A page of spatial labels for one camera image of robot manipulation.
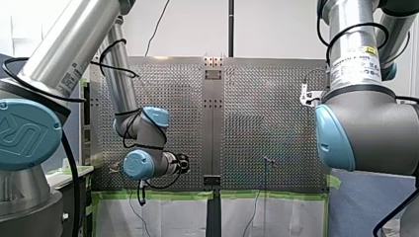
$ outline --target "pegboard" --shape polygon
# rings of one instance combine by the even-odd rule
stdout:
[[[299,102],[308,73],[308,89],[323,89],[324,73],[312,71],[323,65],[319,60],[224,61],[224,189],[324,191],[326,170],[317,155],[313,108]],[[265,168],[265,158],[276,166]]]
[[[129,63],[140,75],[134,79],[139,105],[170,112],[166,148],[191,159],[191,172],[171,191],[202,191],[204,175],[221,176],[223,189],[262,189],[267,157],[278,164],[267,176],[267,189],[325,192],[313,109],[299,103],[303,77],[322,61],[224,58],[216,68],[219,80],[209,80],[213,66],[201,57],[132,57]],[[109,90],[98,69],[91,68],[93,188],[136,188],[118,172],[131,149],[113,131]],[[321,90],[323,75],[311,75],[309,89]],[[152,182],[161,186],[172,179]]]

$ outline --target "metal clamp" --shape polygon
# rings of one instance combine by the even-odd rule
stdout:
[[[309,91],[307,92],[307,84],[301,85],[301,96],[299,101],[303,106],[316,107],[320,103],[323,91]]]

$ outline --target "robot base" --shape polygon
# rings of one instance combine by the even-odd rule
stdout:
[[[62,194],[53,192],[42,206],[0,216],[2,237],[60,237],[63,221]]]

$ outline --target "cable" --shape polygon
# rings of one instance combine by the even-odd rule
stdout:
[[[130,208],[131,208],[131,210],[132,210],[132,212],[136,215],[136,217],[138,217],[141,221],[142,221],[142,223],[144,224],[144,229],[145,229],[145,232],[147,233],[147,236],[148,237],[151,237],[151,235],[150,235],[150,232],[148,232],[148,224],[147,224],[147,222],[145,221],[145,219],[144,218],[142,218],[136,211],[135,211],[135,209],[133,208],[133,206],[132,206],[132,202],[131,202],[131,198],[132,198],[132,194],[133,194],[133,192],[132,192],[132,190],[129,190],[129,192],[130,192],[130,194],[129,194],[129,199],[128,199],[128,202],[129,202],[129,206],[130,206]]]
[[[148,46],[147,46],[147,51],[145,52],[145,56],[147,56],[148,52],[150,51],[151,42],[153,41],[154,37],[157,34],[158,27],[160,25],[161,19],[163,19],[164,13],[166,12],[166,8],[169,5],[169,2],[170,2],[170,0],[167,0],[166,5],[164,5],[163,11],[161,12],[160,18],[158,19],[156,27],[154,29],[154,33],[151,36],[150,40],[148,41]]]
[[[268,161],[266,159],[265,159],[265,171],[264,171],[264,177],[263,178],[264,178],[264,187],[265,187],[264,190],[266,192],[266,190],[267,190],[267,183],[268,183]],[[256,207],[257,207],[258,198],[260,196],[260,193],[261,193],[261,190],[259,190],[258,191],[258,194],[256,195],[255,206],[253,208],[253,214],[252,214],[252,217],[250,218],[249,222],[247,222],[246,228],[244,228],[243,236],[242,237],[245,237],[247,228],[249,228],[250,224],[253,222],[253,219],[255,218],[255,215],[256,215]]]
[[[417,104],[419,104],[419,98],[406,97],[406,96],[396,96],[395,99],[396,100],[403,100],[403,101],[412,101],[412,102],[416,102]]]
[[[106,65],[103,64],[103,60],[105,59],[106,55],[111,51],[111,49],[116,46],[118,43],[123,42],[124,44],[126,44],[126,39],[118,39],[115,40],[113,43],[109,44],[105,50],[103,50],[103,52],[101,53],[100,57],[99,57],[99,62],[95,62],[95,61],[91,61],[90,63],[94,64],[94,65],[98,65],[101,69],[102,75],[105,76],[105,72],[104,72],[104,67],[106,68],[110,68],[110,69],[114,69],[114,70],[118,70],[118,71],[123,71],[123,72],[127,72],[127,73],[131,73],[132,76],[131,78],[139,78],[139,75],[136,74],[134,71],[126,69],[126,68],[121,68],[121,67],[115,67],[115,66],[110,66],[110,65]]]
[[[342,37],[344,34],[346,34],[347,32],[349,32],[350,30],[352,30],[353,28],[357,28],[357,27],[376,27],[379,28],[380,30],[382,30],[385,34],[385,40],[384,42],[378,47],[378,49],[382,48],[383,46],[385,46],[388,42],[389,36],[390,36],[390,32],[388,31],[388,29],[379,24],[379,23],[374,23],[374,22],[369,22],[369,23],[359,23],[356,24],[354,26],[345,28],[343,31],[339,32],[333,39],[332,41],[329,43],[329,46],[327,47],[326,50],[326,62],[327,64],[330,66],[330,51],[332,50],[333,44],[335,44],[335,42],[337,40],[339,40],[340,37]]]
[[[380,221],[373,230],[374,237],[378,237],[378,232],[384,225],[391,220],[396,214],[402,211],[408,204],[414,201],[419,196],[419,189],[415,190],[406,200],[404,200],[398,207],[396,207],[388,216]]]
[[[11,78],[13,78],[19,84],[21,84],[22,86],[24,86],[24,87],[26,87],[26,88],[28,88],[32,91],[38,92],[38,93],[43,94],[43,95],[48,96],[48,97],[55,98],[55,99],[60,100],[60,101],[72,102],[72,103],[85,103],[86,102],[86,99],[84,99],[84,98],[77,98],[77,99],[65,98],[65,97],[56,96],[56,95],[54,95],[50,92],[46,92],[44,90],[38,89],[37,87],[31,85],[30,83],[28,83],[25,80],[18,77],[7,66],[10,63],[17,62],[17,61],[27,61],[28,59],[29,59],[28,57],[15,57],[15,58],[6,59],[2,64],[3,70],[7,75],[9,75]]]
[[[144,181],[144,182],[154,190],[166,190],[166,189],[169,189],[170,187],[172,187],[179,180],[179,178],[181,177],[181,174],[182,174],[182,168],[179,166],[178,176],[176,176],[176,178],[170,184],[168,184],[166,186],[163,186],[163,187],[153,186],[148,181]]]
[[[152,119],[145,111],[144,109],[139,109],[138,112],[135,114],[135,116],[133,116],[129,122],[126,123],[126,131],[124,132],[124,136],[123,136],[123,146],[124,148],[132,148],[132,147],[142,147],[142,148],[147,148],[147,149],[152,149],[152,150],[163,150],[164,147],[155,147],[155,146],[149,146],[149,145],[143,145],[143,144],[133,144],[133,145],[126,145],[126,139],[128,138],[127,136],[129,134],[129,130],[131,129],[133,123],[135,122],[135,120],[141,115],[141,113],[148,119],[151,121],[151,123],[153,123],[153,125],[160,131],[160,133],[163,135],[164,138],[164,144],[167,143],[167,135],[166,132],[164,132],[164,130],[154,121],[154,119]]]
[[[317,12],[317,36],[325,46],[329,46],[329,43],[327,43],[326,40],[324,40],[323,36],[321,35],[321,31],[320,31],[321,15],[322,15],[322,12],[323,12],[323,9],[324,9],[324,5],[326,5],[326,2],[327,2],[327,0],[321,0],[319,8],[318,8],[318,12]]]
[[[246,231],[247,231],[247,228],[249,228],[250,224],[253,222],[253,219],[255,218],[255,215],[256,215],[256,207],[257,207],[258,198],[259,198],[260,193],[261,193],[261,191],[259,190],[258,194],[256,195],[256,199],[255,199],[255,206],[254,206],[254,208],[253,208],[252,218],[250,218],[249,222],[248,222],[248,223],[247,223],[247,225],[246,225],[246,228],[244,228],[244,231],[243,231],[243,237],[245,237],[245,236],[246,236]]]
[[[80,223],[80,183],[77,172],[77,164],[74,159],[73,152],[71,151],[70,143],[68,142],[65,132],[62,132],[61,142],[67,156],[68,163],[70,165],[71,177],[73,180],[74,189],[74,221],[72,237],[78,237],[79,223]]]
[[[404,48],[397,54],[395,55],[392,59],[389,59],[387,62],[392,62],[395,59],[397,59],[399,56],[401,56],[401,54],[403,54],[403,52],[407,49],[407,46],[410,43],[410,32],[407,34],[407,40],[406,40],[406,44],[404,45]]]

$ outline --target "green tape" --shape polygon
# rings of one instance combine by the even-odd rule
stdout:
[[[223,199],[239,199],[239,198],[256,198],[259,191],[221,191]],[[261,191],[259,197],[276,198],[276,199],[297,199],[297,200],[313,200],[321,201],[328,199],[327,194],[297,194],[290,192],[264,192]]]
[[[130,192],[132,192],[132,198],[137,198],[136,190],[129,191],[116,191],[116,192],[93,192],[92,196],[98,199],[129,199]],[[157,191],[146,191],[146,199],[159,199],[159,200],[202,200],[211,199],[212,192],[157,192]]]
[[[336,190],[340,189],[342,181],[336,176],[328,175],[327,176],[327,187],[335,188]]]

